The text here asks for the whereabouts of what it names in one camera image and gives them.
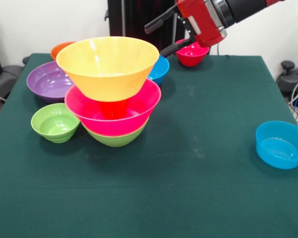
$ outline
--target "light green bowl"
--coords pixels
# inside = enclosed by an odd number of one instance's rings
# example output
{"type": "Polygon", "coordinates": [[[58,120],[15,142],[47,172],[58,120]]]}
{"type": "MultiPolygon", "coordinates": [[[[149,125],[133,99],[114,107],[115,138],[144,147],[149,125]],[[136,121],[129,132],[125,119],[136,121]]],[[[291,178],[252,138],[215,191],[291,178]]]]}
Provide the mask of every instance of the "light green bowl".
{"type": "Polygon", "coordinates": [[[99,134],[96,134],[96,133],[88,130],[86,128],[86,126],[83,123],[82,124],[85,127],[85,129],[87,130],[87,132],[98,142],[100,142],[104,145],[110,146],[110,147],[121,147],[121,146],[128,145],[130,142],[132,142],[134,139],[136,139],[141,134],[141,132],[144,130],[147,122],[148,122],[148,120],[138,130],[136,130],[130,134],[127,134],[127,135],[122,135],[122,136],[99,135],[99,134]]]}
{"type": "Polygon", "coordinates": [[[79,125],[78,118],[64,103],[55,103],[38,110],[32,117],[31,126],[36,133],[54,143],[68,141],[79,125]]]}

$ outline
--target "orange bowl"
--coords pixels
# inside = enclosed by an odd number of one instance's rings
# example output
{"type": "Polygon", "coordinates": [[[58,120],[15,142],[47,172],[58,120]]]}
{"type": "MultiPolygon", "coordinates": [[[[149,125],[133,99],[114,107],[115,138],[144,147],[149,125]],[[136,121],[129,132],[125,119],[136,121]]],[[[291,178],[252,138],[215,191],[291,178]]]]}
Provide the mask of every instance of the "orange bowl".
{"type": "Polygon", "coordinates": [[[70,44],[73,44],[73,43],[75,43],[75,41],[64,42],[64,43],[61,43],[61,44],[55,46],[51,51],[51,56],[52,56],[53,60],[56,60],[56,56],[63,48],[65,48],[66,46],[69,46],[70,44]]]}

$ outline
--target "red bowl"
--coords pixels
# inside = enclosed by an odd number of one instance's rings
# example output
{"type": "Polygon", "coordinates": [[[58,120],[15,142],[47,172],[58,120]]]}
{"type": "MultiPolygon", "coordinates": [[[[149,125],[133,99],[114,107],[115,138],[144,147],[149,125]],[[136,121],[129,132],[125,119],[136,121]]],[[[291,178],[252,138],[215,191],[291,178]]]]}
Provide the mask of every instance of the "red bowl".
{"type": "Polygon", "coordinates": [[[200,47],[197,42],[186,46],[176,52],[179,61],[188,67],[197,66],[209,52],[210,47],[200,47]]]}

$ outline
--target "bowl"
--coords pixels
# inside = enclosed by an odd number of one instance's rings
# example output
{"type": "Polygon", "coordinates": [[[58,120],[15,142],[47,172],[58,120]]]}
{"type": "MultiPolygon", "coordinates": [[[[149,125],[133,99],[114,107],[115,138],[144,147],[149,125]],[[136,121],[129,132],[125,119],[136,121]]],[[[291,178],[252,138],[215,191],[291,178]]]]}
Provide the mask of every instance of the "bowl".
{"type": "MultiPolygon", "coordinates": [[[[184,39],[177,41],[177,43],[180,43],[184,41],[184,39]]],[[[179,61],[187,67],[194,67],[197,66],[203,58],[207,55],[209,52],[209,47],[200,47],[200,45],[195,42],[189,46],[186,46],[176,52],[176,55],[178,56],[179,61]]]]}
{"type": "Polygon", "coordinates": [[[256,150],[267,164],[278,169],[298,166],[298,127],[284,121],[268,121],[256,130],[256,150]]]}
{"type": "Polygon", "coordinates": [[[146,126],[147,121],[145,122],[144,125],[142,125],[136,131],[131,132],[127,135],[122,135],[122,136],[99,135],[99,134],[96,134],[96,133],[90,131],[84,124],[83,124],[83,126],[85,127],[87,132],[98,142],[100,142],[104,145],[110,146],[110,147],[122,147],[122,146],[128,145],[130,142],[135,140],[141,134],[141,132],[144,130],[144,128],[146,126]]]}
{"type": "Polygon", "coordinates": [[[66,46],[69,46],[73,43],[75,43],[75,41],[64,42],[55,46],[51,51],[51,57],[53,58],[53,60],[56,60],[56,56],[62,49],[64,49],[66,46]]]}
{"type": "Polygon", "coordinates": [[[34,94],[49,103],[64,102],[65,94],[74,85],[55,61],[35,68],[26,83],[34,94]]]}
{"type": "Polygon", "coordinates": [[[151,70],[148,79],[153,80],[156,84],[160,84],[167,75],[170,64],[167,58],[159,56],[158,61],[155,63],[151,70]]]}
{"type": "Polygon", "coordinates": [[[141,90],[127,100],[126,115],[121,119],[106,119],[101,103],[84,96],[76,85],[65,95],[65,104],[90,131],[105,136],[121,136],[144,125],[160,98],[159,86],[147,79],[141,90]]]}
{"type": "Polygon", "coordinates": [[[79,120],[64,103],[47,105],[32,117],[33,130],[54,143],[68,141],[75,133],[79,120]]]}
{"type": "Polygon", "coordinates": [[[139,92],[158,58],[149,42],[109,36],[71,44],[56,61],[86,97],[116,102],[139,92]]]}

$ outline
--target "green table cover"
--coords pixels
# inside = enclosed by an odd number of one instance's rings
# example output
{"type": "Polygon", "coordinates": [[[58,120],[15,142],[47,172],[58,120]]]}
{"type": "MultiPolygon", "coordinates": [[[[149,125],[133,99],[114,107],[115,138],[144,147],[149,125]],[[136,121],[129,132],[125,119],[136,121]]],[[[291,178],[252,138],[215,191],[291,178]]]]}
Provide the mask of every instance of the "green table cover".
{"type": "Polygon", "coordinates": [[[80,126],[54,144],[32,115],[33,54],[0,114],[0,238],[298,238],[298,168],[256,154],[255,130],[295,123],[261,57],[171,57],[143,133],[106,147],[80,126]]]}

